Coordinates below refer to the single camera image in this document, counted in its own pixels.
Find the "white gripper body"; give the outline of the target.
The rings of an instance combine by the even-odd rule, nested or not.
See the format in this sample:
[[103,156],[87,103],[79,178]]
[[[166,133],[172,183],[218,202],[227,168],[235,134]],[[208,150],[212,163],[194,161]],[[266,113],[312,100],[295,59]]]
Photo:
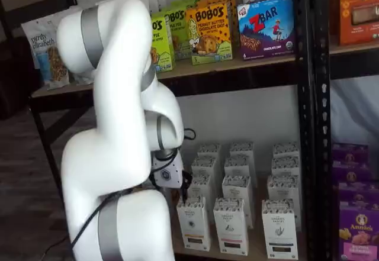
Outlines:
[[158,160],[153,157],[152,175],[154,183],[163,188],[179,189],[183,183],[183,162],[180,154],[174,159]]

